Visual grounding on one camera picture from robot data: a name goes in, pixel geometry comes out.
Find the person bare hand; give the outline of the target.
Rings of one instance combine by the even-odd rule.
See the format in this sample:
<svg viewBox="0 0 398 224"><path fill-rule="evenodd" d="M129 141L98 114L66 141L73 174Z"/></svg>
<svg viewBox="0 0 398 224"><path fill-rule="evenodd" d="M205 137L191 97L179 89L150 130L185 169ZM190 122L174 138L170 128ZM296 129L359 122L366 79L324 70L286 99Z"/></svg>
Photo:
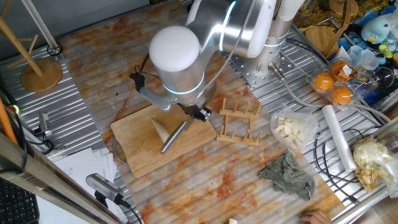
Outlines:
<svg viewBox="0 0 398 224"><path fill-rule="evenodd" d="M301 222L308 224L333 224L330 217L328 217L326 213L321 210L305 213L301 217Z"/></svg>

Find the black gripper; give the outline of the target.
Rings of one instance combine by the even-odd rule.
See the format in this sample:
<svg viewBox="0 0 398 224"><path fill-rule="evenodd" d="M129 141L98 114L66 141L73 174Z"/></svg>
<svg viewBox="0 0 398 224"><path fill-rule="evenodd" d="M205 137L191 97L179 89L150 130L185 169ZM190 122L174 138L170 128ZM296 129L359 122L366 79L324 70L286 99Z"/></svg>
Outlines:
<svg viewBox="0 0 398 224"><path fill-rule="evenodd" d="M199 108L197 105L185 106L181 103L178 103L177 105L181 107L185 114L189 115L188 118L185 120L187 125L191 125L195 121L195 119L206 122L212 114L212 110L208 109L205 106Z"/></svg>

